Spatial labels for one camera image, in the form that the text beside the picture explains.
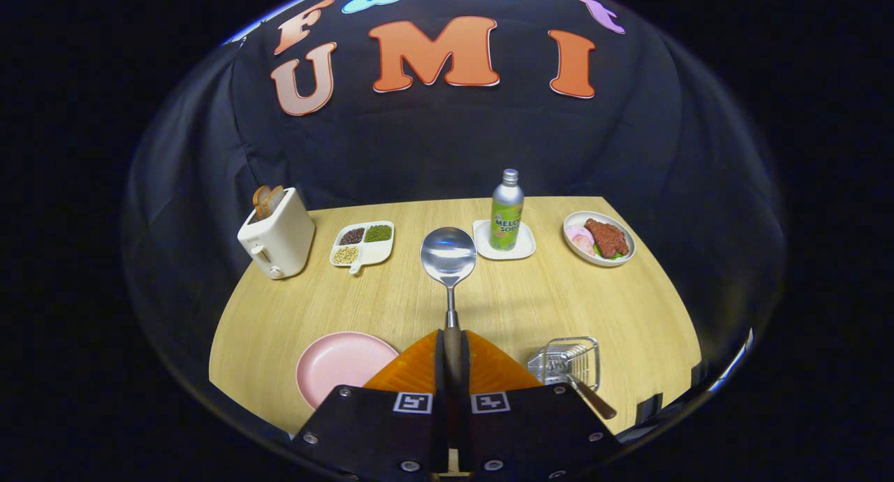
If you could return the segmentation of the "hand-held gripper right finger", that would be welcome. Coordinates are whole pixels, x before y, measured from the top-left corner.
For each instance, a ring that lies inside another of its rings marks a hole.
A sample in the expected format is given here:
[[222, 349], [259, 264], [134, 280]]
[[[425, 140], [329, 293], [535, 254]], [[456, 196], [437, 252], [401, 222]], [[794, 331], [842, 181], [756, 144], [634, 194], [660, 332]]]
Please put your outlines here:
[[622, 450], [595, 390], [594, 337], [558, 337], [521, 364], [467, 332], [469, 398], [457, 465], [473, 480], [571, 479]]

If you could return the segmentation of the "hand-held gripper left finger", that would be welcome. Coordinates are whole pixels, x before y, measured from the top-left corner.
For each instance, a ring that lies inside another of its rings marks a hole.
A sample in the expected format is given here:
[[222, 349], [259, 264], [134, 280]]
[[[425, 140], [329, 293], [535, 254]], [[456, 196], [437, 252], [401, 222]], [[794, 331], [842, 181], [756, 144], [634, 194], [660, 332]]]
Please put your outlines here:
[[344, 330], [300, 356], [296, 383], [313, 409], [291, 450], [337, 478], [431, 480], [447, 472], [441, 333], [403, 352]]

